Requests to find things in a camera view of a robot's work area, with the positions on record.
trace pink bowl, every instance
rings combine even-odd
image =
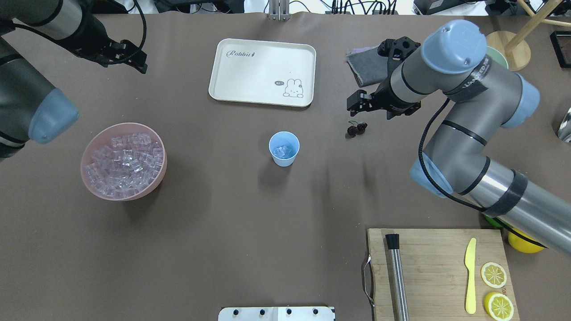
[[[87,178],[87,175],[83,171],[83,167],[93,163],[91,160],[91,154],[93,151],[103,148],[105,145],[111,144],[111,138],[117,136],[124,136],[124,135],[132,135],[133,133],[146,133],[149,134],[152,140],[159,142],[160,146],[163,148],[164,156],[163,156],[163,164],[160,167],[159,174],[155,178],[152,183],[147,186],[141,192],[126,198],[109,198],[101,193],[95,191],[93,187],[91,187],[91,183]],[[163,180],[164,173],[167,171],[167,151],[164,149],[163,141],[160,139],[159,135],[149,127],[137,124],[137,123],[120,123],[117,125],[113,125],[111,127],[106,128],[101,133],[97,134],[91,142],[87,145],[87,148],[83,152],[83,156],[81,157],[81,166],[79,167],[79,171],[81,172],[81,180],[83,180],[83,184],[87,189],[92,192],[95,196],[106,199],[106,200],[133,200],[141,198],[148,193],[152,192],[157,186],[159,186],[160,182]]]

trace yellow lemon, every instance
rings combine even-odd
[[[508,321],[513,317],[513,304],[510,299],[499,292],[490,292],[484,298],[486,312],[497,321]]]
[[[514,228],[514,230],[516,232],[518,232],[519,234],[530,238],[526,233],[523,233],[522,231]],[[544,249],[544,247],[541,246],[537,246],[535,244],[531,244],[528,241],[520,238],[519,236],[515,235],[512,232],[508,233],[508,243],[515,248],[516,250],[518,250],[519,252],[523,252],[523,253],[537,253],[541,250]]]
[[[508,281],[507,273],[498,263],[488,262],[480,270],[482,280],[493,288],[501,288]]]

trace robotic arm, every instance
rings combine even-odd
[[[445,24],[419,50],[408,38],[389,42],[397,47],[408,42],[405,46],[413,52],[397,52],[396,58],[406,60],[374,94],[358,91],[348,99],[351,115],[377,109],[387,110],[389,119],[411,114],[421,99],[441,90],[456,104],[424,149],[429,176],[447,194],[463,195],[484,208],[485,215],[571,256],[571,205],[482,154],[499,127],[518,126],[533,114],[540,98],[537,89],[485,55],[485,37],[468,21]],[[419,160],[411,176],[445,197]]]
[[[2,0],[0,36],[22,27],[78,57],[104,67],[125,63],[144,74],[144,41],[137,47],[128,40],[110,39],[91,14],[92,5],[93,0]],[[13,156],[29,139],[50,142],[78,117],[78,110],[63,93],[0,38],[0,161]]]

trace wooden stick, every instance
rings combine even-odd
[[[517,3],[520,4],[520,6],[525,10],[525,12],[530,16],[533,17],[535,15],[535,13],[533,13],[532,9],[528,6],[527,3],[525,3],[524,0],[517,0]],[[556,25],[556,26],[562,26],[562,27],[571,27],[571,23],[569,22],[564,22],[564,21],[558,21],[558,20],[550,20],[550,19],[544,19],[541,22],[543,23],[548,23],[550,25]]]
[[[508,42],[507,45],[505,45],[504,52],[506,54],[510,54],[512,50],[517,45],[519,45],[520,42],[525,37],[527,37],[528,34],[530,34],[533,31],[533,29],[537,27],[537,25],[541,23],[541,21],[545,19],[545,17],[547,17],[551,13],[551,11],[553,11],[553,9],[555,9],[559,5],[559,3],[561,3],[561,0],[547,1],[547,3],[544,4],[543,8],[541,8],[541,10],[537,12],[537,14],[533,15],[532,18],[528,21],[528,23],[526,23],[525,26],[521,28],[520,32],[518,32],[516,36],[513,37],[513,39]]]

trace gray cloth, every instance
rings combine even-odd
[[[360,87],[379,83],[387,77],[387,57],[377,54],[377,47],[353,49],[347,62],[357,76]]]

